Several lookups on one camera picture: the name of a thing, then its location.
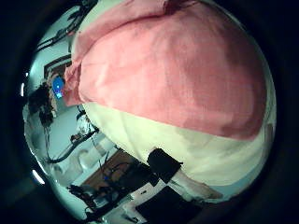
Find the fabric cover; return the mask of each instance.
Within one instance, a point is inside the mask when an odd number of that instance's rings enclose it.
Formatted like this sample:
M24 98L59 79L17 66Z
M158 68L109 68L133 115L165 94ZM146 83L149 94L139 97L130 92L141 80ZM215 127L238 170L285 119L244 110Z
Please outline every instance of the fabric cover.
M262 64L242 30L206 4L126 0L78 35L72 62L68 105L240 140L261 128Z

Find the black cable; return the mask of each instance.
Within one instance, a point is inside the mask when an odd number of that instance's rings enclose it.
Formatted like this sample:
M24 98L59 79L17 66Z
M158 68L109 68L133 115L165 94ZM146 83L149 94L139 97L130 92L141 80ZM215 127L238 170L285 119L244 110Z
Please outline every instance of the black cable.
M105 161L104 161L104 164L107 162L107 159L108 159L108 155L109 155L109 151L107 152L106 154L106 157L105 157Z
M78 107L78 105L77 105L77 109L78 109L79 113L82 113L82 110L80 110L80 108Z
M56 38L56 36L53 37L55 40L53 40L52 42L50 42L48 45L45 45L45 46L41 47L40 49L37 49L37 50L36 50L36 53L38 53L38 52L41 51L42 49L46 49L46 48L48 48L48 47L50 47L50 46L55 45L56 43L58 43L59 41L61 41L62 39L64 39L66 36L68 36L70 33L72 33L74 30L76 30L76 29L79 27L79 25L82 23L82 21L83 21L83 19L84 19L84 15L81 16L81 18L79 19L78 23L77 23L76 25L74 25L74 27L72 27L71 29L69 29L69 28L75 23L75 21L76 21L76 19L74 19L74 20L72 21L72 23L65 29L66 32L64 33L64 35L62 35L62 36L60 36L60 37L58 37L58 38Z
M91 136L93 136L94 133L96 133L96 131L93 131L92 133L88 133L88 134L84 135L83 137L81 137L76 142L74 142L73 145L71 146L71 148L69 148L68 151L61 158L58 158L58 159L54 160L54 159L51 159L50 157L48 157L48 162L49 163L58 163L58 162L64 161L75 150L75 148L79 144L81 144L82 142L89 139Z

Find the small light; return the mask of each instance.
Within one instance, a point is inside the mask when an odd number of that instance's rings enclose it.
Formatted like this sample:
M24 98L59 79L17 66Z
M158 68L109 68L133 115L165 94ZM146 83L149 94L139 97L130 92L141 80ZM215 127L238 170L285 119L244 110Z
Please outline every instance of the small light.
M25 84L22 83L22 84L21 84L21 89L20 89L20 96L21 96L21 97L24 96L24 86L25 86Z
M41 184L41 185L45 184L45 181L40 177L40 175L37 173L36 170L33 170L32 174L34 175L34 177L36 178L36 180L38 181L39 184Z

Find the red fabric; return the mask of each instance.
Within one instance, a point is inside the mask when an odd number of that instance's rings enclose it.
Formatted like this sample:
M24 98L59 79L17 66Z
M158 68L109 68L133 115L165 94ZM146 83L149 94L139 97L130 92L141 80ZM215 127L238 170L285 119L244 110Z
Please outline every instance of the red fabric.
M262 64L218 9L130 0L78 35L68 105L96 102L179 128L252 139L265 107Z

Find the wire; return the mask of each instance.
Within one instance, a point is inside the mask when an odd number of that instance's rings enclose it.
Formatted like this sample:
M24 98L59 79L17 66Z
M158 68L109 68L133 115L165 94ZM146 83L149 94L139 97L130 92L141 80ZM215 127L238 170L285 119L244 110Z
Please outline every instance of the wire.
M77 109L78 109L79 113L82 113L82 110L80 110L80 108L78 107L78 105L77 105Z
M82 142L84 142L87 139L89 139L91 136L93 136L94 133L96 133L96 131L93 131L92 133L87 133L86 135L84 135L83 137L81 137L79 140L77 140L76 142L74 142L73 145L71 146L71 148L69 148L68 151L61 158L54 160L54 159L48 157L48 162L49 163L58 163L58 162L64 161L75 150L75 148L79 144L81 144Z
M82 15L81 18L78 20L78 23L77 23L76 25L74 25L74 24L75 24L75 21L76 21L76 19L77 19L77 18L75 18L75 19L72 21L72 23L71 23L69 26L67 26L67 28L65 29L66 32L65 32L62 36L60 36L60 37L58 37L58 38L56 38L57 36L53 37L53 38L52 38L52 41L51 41L48 45L45 45L45 46L41 47L40 49L37 49L37 50L36 50L36 53L38 53L38 52L41 51L42 49L46 49L46 48L48 48L48 47L50 47L50 46L53 46L54 44L58 43L59 41L61 41L62 39L64 39L66 36L68 36L70 33L72 33L74 30L76 30L76 29L79 27L79 25L82 23L82 21L83 21L85 15L86 15L86 14L83 13L83 15Z
M107 159L108 159L108 155L109 155L109 151L107 152L106 154L106 157L105 157L105 161L104 161L104 164L107 162Z

